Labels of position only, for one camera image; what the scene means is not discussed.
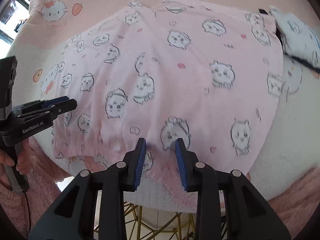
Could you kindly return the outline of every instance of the bed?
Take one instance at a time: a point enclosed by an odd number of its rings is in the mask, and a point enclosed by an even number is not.
[[[61,2],[67,9],[55,21],[42,17],[45,3]],[[31,0],[30,18],[20,28],[9,51],[19,65],[13,91],[13,104],[22,104],[41,98],[41,78],[52,66],[59,64],[64,42],[105,17],[115,13],[132,0]],[[139,0],[153,6],[161,0]],[[308,0],[202,0],[239,9],[268,11],[270,5],[282,12],[292,12],[320,36],[320,21]],[[284,58],[284,69],[292,67],[292,61]],[[294,181],[320,163],[318,127],[320,118],[319,75],[302,65],[301,79],[295,89],[287,89],[279,99],[273,125],[256,162],[249,171],[252,184],[263,197],[270,200],[283,193]],[[50,99],[48,94],[42,99]],[[36,135],[44,152],[60,167],[76,175],[81,165],[70,170],[70,160],[55,159],[52,152],[52,131],[47,129]],[[169,195],[168,191],[143,176],[135,193],[126,193],[125,201],[155,209],[178,212],[195,212]]]

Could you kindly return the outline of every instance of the finger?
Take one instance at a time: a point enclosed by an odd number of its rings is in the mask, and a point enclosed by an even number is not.
[[[31,170],[31,169],[24,169],[24,170],[19,171],[19,173],[20,173],[21,175],[27,175],[27,174],[30,173],[30,170]]]
[[[26,154],[24,152],[24,150],[22,152],[19,153],[18,155],[18,165],[23,163],[26,159]]]
[[[30,145],[29,145],[29,138],[25,139],[22,141],[22,147],[25,149],[25,150],[29,150],[30,149]]]
[[[4,150],[0,149],[0,163],[14,166],[14,161],[11,159]]]
[[[20,165],[18,165],[16,167],[16,170],[23,171],[23,170],[30,170],[30,168],[31,168],[31,163],[28,161],[25,161],[25,162],[21,163]]]

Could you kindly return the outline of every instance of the pink heart print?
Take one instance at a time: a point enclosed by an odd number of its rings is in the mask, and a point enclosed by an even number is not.
[[[210,147],[210,151],[212,152],[212,153],[214,153],[215,151],[216,151],[216,147]]]

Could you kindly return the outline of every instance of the human hand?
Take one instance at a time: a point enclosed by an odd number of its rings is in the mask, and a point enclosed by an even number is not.
[[[31,169],[31,149],[29,140],[26,139],[22,142],[23,150],[18,154],[17,171],[20,174],[28,174]],[[4,165],[14,166],[14,161],[7,155],[4,150],[0,149],[0,183],[6,187],[10,187],[9,178],[5,172]]]

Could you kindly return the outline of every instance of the metal pivot screw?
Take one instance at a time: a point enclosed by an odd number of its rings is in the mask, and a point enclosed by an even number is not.
[[[117,167],[118,168],[124,168],[126,166],[126,163],[125,162],[118,162],[117,163]]]
[[[80,176],[81,177],[86,177],[88,175],[89,175],[89,171],[88,170],[83,170],[83,171],[80,172]]]
[[[202,163],[202,162],[197,162],[197,163],[196,163],[196,167],[199,168],[199,169],[204,168],[204,166],[205,166],[205,164]]]
[[[235,176],[235,177],[240,177],[241,176],[241,171],[234,170],[234,171],[232,171],[232,175]]]

